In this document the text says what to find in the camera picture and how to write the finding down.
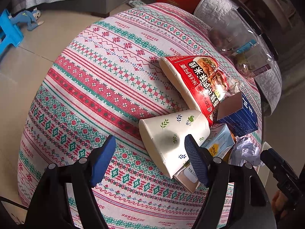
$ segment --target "blue plastic chair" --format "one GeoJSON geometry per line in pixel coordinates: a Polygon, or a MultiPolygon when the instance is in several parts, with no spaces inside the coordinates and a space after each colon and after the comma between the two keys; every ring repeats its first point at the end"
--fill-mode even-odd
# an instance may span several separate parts
{"type": "Polygon", "coordinates": [[[9,12],[5,9],[0,16],[0,39],[5,35],[4,40],[0,43],[0,55],[9,44],[13,44],[17,47],[23,40],[23,34],[21,33],[17,25],[12,25],[9,19],[9,12]]]}

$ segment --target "blue box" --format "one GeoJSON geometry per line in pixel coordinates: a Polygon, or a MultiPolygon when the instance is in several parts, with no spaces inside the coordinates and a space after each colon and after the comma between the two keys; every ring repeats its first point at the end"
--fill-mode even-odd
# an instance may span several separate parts
{"type": "Polygon", "coordinates": [[[217,120],[226,123],[233,134],[239,137],[258,130],[257,115],[243,92],[219,104],[217,120]]]}

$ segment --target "table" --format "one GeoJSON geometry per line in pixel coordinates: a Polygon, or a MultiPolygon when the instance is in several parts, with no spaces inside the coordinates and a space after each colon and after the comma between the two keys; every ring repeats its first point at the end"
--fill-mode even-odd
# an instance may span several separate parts
{"type": "MultiPolygon", "coordinates": [[[[105,177],[94,189],[111,229],[190,228],[207,189],[187,192],[151,161],[141,141],[139,119],[188,109],[159,67],[162,56],[210,55],[227,77],[243,82],[254,107],[261,142],[260,95],[207,38],[207,26],[164,3],[130,9],[82,31],[49,70],[30,107],[20,144],[18,187],[29,204],[49,163],[72,164],[116,137],[105,177]]],[[[72,187],[74,222],[80,226],[72,187]]]]}

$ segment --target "crumpled white paper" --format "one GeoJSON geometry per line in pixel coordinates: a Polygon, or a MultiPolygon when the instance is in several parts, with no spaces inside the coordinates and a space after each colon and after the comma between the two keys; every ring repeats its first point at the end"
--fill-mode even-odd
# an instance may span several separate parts
{"type": "Polygon", "coordinates": [[[263,166],[260,160],[260,148],[251,142],[251,138],[244,137],[233,146],[228,163],[242,166],[244,163],[251,163],[253,166],[263,166]]]}

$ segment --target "stuffed toy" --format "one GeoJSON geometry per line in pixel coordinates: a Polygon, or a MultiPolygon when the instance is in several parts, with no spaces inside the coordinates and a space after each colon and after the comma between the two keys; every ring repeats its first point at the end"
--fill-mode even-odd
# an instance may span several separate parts
{"type": "Polygon", "coordinates": [[[33,29],[35,29],[44,22],[44,21],[37,22],[40,15],[41,15],[40,10],[34,8],[33,12],[25,10],[18,13],[15,17],[10,17],[10,21],[13,25],[16,23],[27,23],[28,31],[32,31],[33,29]]]}

